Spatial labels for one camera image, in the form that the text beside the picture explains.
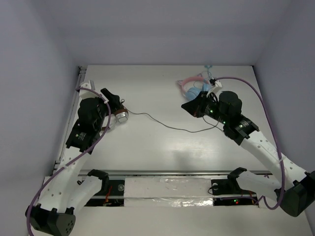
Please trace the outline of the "brown silver headphones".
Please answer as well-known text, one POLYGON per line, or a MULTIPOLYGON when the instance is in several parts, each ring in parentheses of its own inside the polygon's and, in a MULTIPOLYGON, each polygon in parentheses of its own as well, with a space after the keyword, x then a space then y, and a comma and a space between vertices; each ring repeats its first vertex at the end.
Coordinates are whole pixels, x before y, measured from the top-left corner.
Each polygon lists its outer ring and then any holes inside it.
POLYGON ((129 113, 128 110, 123 105, 124 102, 125 100, 121 99, 120 108, 110 116, 110 123, 107 129, 108 131, 113 130, 116 126, 122 125, 127 122, 129 113))

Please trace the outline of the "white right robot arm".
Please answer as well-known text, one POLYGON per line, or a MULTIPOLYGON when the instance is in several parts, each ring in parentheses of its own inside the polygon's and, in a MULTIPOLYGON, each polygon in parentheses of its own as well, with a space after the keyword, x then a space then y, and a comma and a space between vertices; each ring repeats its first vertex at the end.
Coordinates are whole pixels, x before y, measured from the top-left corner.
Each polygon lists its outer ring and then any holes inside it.
POLYGON ((274 176, 268 179, 239 167, 213 188, 221 195, 226 187, 234 194, 251 191, 276 201, 292 217, 299 216, 315 201, 315 173, 289 160, 266 139, 258 126, 242 115, 242 101, 232 91, 219 96, 205 91, 181 107, 195 118, 209 116, 223 124, 226 137, 252 154, 274 176))

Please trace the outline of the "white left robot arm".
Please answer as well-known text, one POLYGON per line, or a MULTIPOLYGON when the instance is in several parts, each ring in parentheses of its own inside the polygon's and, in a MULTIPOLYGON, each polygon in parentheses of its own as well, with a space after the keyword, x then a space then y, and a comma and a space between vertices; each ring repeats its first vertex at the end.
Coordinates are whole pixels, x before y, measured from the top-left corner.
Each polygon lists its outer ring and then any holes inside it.
POLYGON ((56 172, 40 187, 28 206, 26 226, 29 235, 37 230, 52 236, 69 235, 78 212, 96 193, 109 190, 109 176, 101 170, 91 170, 78 184, 80 171, 95 146, 110 128, 112 115, 122 107, 120 97, 103 88, 96 92, 79 87, 81 102, 78 119, 65 143, 75 155, 64 156, 56 172))

